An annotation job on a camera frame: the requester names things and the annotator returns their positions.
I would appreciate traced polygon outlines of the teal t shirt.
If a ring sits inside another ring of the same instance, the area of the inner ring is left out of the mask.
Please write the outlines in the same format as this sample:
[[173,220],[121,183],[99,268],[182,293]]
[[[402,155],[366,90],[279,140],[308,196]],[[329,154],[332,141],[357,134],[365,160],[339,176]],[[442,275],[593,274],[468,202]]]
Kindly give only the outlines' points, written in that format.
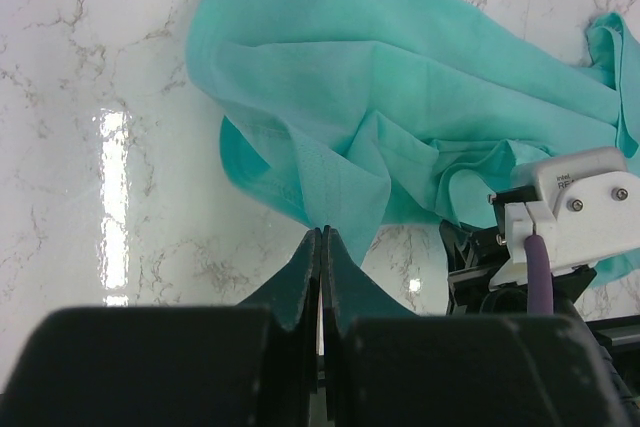
[[186,64],[230,182],[361,262],[384,224],[492,226],[514,167],[616,147],[639,169],[639,44],[610,13],[566,65],[464,0],[201,0]]

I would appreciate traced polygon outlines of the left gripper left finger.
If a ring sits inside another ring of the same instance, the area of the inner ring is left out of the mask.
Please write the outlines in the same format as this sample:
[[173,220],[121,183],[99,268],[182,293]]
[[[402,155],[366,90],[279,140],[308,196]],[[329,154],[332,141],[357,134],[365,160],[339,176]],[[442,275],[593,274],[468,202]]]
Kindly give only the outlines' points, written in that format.
[[29,337],[5,426],[305,426],[321,234],[234,306],[78,307]]

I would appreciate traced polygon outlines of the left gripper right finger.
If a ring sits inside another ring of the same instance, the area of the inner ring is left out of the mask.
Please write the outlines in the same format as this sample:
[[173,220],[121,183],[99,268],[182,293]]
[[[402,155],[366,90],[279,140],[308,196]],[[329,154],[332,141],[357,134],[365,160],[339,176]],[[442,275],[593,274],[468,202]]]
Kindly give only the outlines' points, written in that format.
[[635,398],[563,292],[550,316],[507,290],[419,316],[322,236],[327,416],[337,426],[631,426]]

